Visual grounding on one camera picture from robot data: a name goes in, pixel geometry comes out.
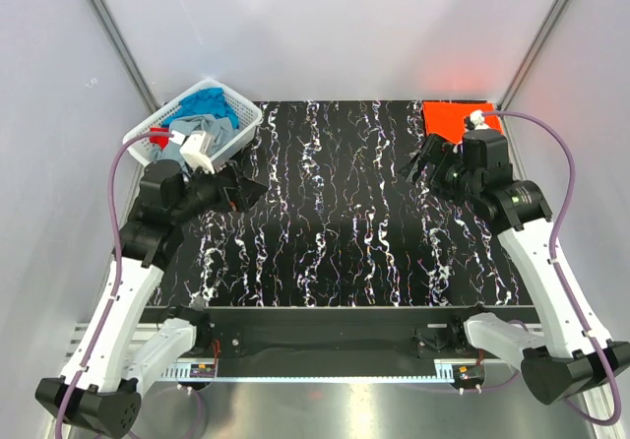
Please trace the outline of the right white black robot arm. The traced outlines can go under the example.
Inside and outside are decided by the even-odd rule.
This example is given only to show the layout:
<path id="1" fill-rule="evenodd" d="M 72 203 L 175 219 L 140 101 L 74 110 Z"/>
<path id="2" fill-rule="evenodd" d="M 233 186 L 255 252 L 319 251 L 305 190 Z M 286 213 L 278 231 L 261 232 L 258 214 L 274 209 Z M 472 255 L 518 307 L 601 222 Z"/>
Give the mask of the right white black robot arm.
<path id="1" fill-rule="evenodd" d="M 557 275 L 564 260 L 551 239 L 557 220 L 534 182 L 514 178 L 500 132 L 469 130 L 459 145 L 431 134 L 400 174 L 410 183 L 425 175 L 433 196 L 472 206 L 516 266 L 542 327 L 539 335 L 528 333 L 476 306 L 440 334 L 418 334 L 421 344 L 462 357 L 491 353 L 516 368 L 544 405 L 604 385 L 608 373 L 628 368 L 629 344 L 612 338 L 571 271 Z"/>

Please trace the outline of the grey blue t shirt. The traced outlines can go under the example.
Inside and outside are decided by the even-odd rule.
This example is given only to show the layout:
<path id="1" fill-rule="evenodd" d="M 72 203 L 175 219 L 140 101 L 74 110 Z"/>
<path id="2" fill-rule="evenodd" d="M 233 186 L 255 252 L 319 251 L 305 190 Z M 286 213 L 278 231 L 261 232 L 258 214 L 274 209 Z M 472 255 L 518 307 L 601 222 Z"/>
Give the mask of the grey blue t shirt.
<path id="1" fill-rule="evenodd" d="M 233 126 L 228 117 L 219 118 L 213 114 L 179 117 L 172 120 L 167 129 L 175 136 L 175 140 L 169 139 L 166 146 L 156 153 L 155 160 L 177 161 L 187 175 L 192 173 L 194 167 L 186 161 L 181 148 L 191 136 L 203 137 L 202 153 L 212 157 L 238 134 L 238 128 Z"/>

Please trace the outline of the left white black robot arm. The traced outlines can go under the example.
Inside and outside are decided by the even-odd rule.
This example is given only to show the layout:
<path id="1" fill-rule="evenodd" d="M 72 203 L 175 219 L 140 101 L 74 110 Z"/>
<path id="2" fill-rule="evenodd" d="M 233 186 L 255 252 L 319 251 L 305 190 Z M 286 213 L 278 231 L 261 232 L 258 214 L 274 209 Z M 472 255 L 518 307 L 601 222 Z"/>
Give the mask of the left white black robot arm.
<path id="1" fill-rule="evenodd" d="M 35 390 L 56 419 L 56 437 L 65 425 L 126 437 L 143 396 L 167 367 L 184 354 L 200 356 L 211 348 L 209 314 L 185 306 L 167 314 L 136 352 L 129 344 L 183 242 L 184 226 L 207 212 L 245 213 L 267 190 L 234 162 L 216 174 L 197 169 L 190 176 L 172 159 L 145 167 L 127 221 L 113 228 L 114 259 L 86 333 L 62 372 L 41 379 Z"/>

